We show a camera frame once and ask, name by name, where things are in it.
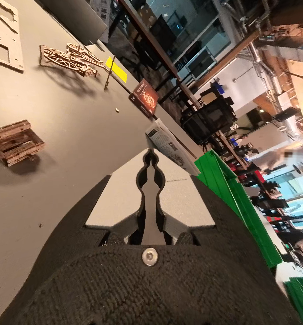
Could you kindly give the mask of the yellow tape patch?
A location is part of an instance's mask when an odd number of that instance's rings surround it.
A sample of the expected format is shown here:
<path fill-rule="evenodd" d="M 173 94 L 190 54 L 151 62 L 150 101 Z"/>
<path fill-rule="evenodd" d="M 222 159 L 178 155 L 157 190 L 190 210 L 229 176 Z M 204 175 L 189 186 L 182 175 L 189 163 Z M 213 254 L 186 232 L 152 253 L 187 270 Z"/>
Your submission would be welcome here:
<path fill-rule="evenodd" d="M 127 82 L 127 74 L 124 70 L 122 70 L 116 63 L 113 58 L 109 57 L 105 63 L 105 65 L 112 70 L 112 72 L 124 83 Z"/>

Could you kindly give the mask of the wooden block frame assembly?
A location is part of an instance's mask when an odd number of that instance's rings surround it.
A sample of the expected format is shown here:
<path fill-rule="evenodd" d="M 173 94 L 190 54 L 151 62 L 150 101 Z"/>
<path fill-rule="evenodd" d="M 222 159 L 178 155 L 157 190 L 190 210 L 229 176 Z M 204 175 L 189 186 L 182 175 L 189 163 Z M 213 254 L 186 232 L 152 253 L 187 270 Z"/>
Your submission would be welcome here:
<path fill-rule="evenodd" d="M 0 127 L 0 161 L 8 167 L 32 159 L 44 148 L 45 142 L 28 120 Z"/>

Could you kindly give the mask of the dark printed model box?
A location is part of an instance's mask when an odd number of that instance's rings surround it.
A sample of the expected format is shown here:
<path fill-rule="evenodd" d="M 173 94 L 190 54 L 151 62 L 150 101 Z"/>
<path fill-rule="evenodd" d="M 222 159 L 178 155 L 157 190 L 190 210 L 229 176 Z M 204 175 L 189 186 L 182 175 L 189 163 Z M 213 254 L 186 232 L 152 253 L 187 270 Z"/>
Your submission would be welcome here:
<path fill-rule="evenodd" d="M 139 82 L 128 98 L 147 118 L 154 116 L 159 96 L 146 79 Z"/>

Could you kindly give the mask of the wooden bicycle model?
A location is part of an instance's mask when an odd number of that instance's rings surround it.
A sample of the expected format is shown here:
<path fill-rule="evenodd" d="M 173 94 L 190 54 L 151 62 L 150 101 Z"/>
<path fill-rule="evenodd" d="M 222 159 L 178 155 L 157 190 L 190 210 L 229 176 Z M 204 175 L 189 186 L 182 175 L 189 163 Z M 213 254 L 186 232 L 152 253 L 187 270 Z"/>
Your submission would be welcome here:
<path fill-rule="evenodd" d="M 80 45 L 67 43 L 66 52 L 45 45 L 40 45 L 39 47 L 41 66 L 52 63 L 56 66 L 71 70 L 83 78 L 90 76 L 96 78 L 99 75 L 98 69 L 94 69 L 93 66 L 102 68 L 110 73 L 110 69 L 102 60 Z"/>

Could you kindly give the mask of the thin wooden rod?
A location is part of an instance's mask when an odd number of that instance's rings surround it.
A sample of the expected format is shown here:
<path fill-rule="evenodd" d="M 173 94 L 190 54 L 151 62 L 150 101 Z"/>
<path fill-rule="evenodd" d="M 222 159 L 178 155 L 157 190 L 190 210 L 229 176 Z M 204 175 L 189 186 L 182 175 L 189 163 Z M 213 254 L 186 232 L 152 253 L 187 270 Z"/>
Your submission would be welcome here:
<path fill-rule="evenodd" d="M 106 82 L 105 82 L 104 91 L 106 91 L 106 90 L 108 89 L 109 78 L 110 78 L 110 76 L 111 76 L 112 73 L 113 73 L 113 64 L 114 64 L 114 60 L 115 60 L 115 58 L 116 58 L 116 56 L 114 55 L 114 56 L 113 56 L 113 59 L 112 59 L 111 66 L 110 66 L 110 68 L 109 68 L 108 76 L 107 76 L 107 79 L 106 79 Z"/>

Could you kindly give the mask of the printed instruction leaflet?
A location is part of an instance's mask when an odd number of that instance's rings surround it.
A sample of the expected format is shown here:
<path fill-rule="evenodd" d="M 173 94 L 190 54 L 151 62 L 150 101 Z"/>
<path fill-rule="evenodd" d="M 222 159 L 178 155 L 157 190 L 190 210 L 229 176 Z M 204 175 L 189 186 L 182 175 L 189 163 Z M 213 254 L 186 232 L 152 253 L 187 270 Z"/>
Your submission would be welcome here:
<path fill-rule="evenodd" d="M 199 176 L 201 174 L 197 165 L 194 163 L 192 155 L 177 140 L 161 119 L 158 118 L 153 121 L 145 133 L 159 152 L 176 163 L 179 167 L 194 176 Z"/>

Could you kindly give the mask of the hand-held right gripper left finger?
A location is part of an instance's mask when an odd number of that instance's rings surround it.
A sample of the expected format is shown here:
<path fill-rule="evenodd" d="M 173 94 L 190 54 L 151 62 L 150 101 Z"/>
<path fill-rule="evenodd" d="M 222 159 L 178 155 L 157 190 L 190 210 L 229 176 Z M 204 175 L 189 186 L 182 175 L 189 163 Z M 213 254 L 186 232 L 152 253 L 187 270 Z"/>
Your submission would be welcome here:
<path fill-rule="evenodd" d="M 145 149 L 114 171 L 85 226 L 118 234 L 127 244 L 141 244 L 146 219 L 142 187 L 148 180 L 151 149 Z"/>

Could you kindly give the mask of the green plastic bin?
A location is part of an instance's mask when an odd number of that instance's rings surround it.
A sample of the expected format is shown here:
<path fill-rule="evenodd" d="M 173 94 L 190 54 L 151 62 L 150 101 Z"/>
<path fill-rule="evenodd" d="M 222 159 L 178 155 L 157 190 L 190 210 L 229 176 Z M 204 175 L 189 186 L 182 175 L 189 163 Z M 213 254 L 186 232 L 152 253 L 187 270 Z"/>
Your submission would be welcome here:
<path fill-rule="evenodd" d="M 214 151 L 210 150 L 194 162 L 198 179 L 220 197 L 242 220 L 252 234 L 269 268 L 283 262 L 263 222 L 252 205 L 237 176 Z"/>
<path fill-rule="evenodd" d="M 288 297 L 303 322 L 303 277 L 292 277 L 284 282 Z"/>

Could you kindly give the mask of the black equipment cart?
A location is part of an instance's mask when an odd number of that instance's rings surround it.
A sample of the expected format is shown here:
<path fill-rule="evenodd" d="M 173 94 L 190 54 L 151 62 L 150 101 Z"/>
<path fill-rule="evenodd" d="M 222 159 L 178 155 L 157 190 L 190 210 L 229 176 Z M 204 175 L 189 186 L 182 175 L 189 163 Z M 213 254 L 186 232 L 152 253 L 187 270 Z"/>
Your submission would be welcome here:
<path fill-rule="evenodd" d="M 233 104 L 230 97 L 221 96 L 197 111 L 186 109 L 180 120 L 181 127 L 197 145 L 205 144 L 213 134 L 235 124 Z"/>

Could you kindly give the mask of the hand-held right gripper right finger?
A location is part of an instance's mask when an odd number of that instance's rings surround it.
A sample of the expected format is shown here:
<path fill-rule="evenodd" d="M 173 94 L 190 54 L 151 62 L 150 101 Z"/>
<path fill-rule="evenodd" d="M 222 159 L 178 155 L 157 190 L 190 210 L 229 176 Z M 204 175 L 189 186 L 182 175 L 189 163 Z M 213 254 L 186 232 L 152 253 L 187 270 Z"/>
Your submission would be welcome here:
<path fill-rule="evenodd" d="M 166 244 L 175 244 L 182 233 L 213 229 L 212 218 L 194 180 L 195 176 L 153 149 L 156 195 L 156 223 Z"/>

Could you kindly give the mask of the grey partition panel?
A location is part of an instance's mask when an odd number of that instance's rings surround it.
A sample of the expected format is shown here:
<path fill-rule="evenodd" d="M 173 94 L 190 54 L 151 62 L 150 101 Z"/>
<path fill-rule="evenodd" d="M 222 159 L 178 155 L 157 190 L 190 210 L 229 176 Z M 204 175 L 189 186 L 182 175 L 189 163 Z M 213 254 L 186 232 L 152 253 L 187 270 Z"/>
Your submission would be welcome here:
<path fill-rule="evenodd" d="M 95 44 L 107 26 L 85 0 L 40 0 L 49 11 L 83 45 Z"/>

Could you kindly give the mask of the wooden sheet with rectangular cutouts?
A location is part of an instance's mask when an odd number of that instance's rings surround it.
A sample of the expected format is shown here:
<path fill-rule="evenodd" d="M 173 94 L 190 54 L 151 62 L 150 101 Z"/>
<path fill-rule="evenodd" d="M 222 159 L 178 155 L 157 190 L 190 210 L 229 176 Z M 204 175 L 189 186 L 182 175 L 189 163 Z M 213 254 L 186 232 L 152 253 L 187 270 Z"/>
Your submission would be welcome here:
<path fill-rule="evenodd" d="M 0 0 L 0 65 L 19 73 L 24 72 L 19 12 L 3 0 Z"/>

